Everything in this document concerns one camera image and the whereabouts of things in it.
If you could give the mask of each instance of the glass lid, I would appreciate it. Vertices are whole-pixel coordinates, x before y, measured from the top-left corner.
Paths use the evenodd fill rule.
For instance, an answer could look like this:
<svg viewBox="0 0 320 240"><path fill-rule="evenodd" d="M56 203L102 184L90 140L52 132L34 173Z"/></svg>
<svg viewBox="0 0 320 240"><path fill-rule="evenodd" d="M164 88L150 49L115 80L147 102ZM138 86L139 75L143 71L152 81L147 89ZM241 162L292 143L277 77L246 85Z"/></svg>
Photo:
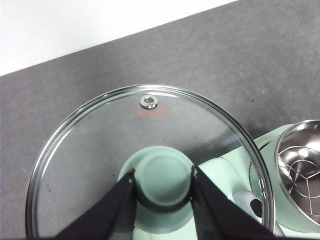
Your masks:
<svg viewBox="0 0 320 240"><path fill-rule="evenodd" d="M30 179L27 236L57 235L115 185L128 159L152 146L184 154L229 200L273 231L269 176L241 125L190 91L137 85L96 97L55 130ZM259 186L254 193L252 182ZM262 203L261 211L253 200Z"/></svg>

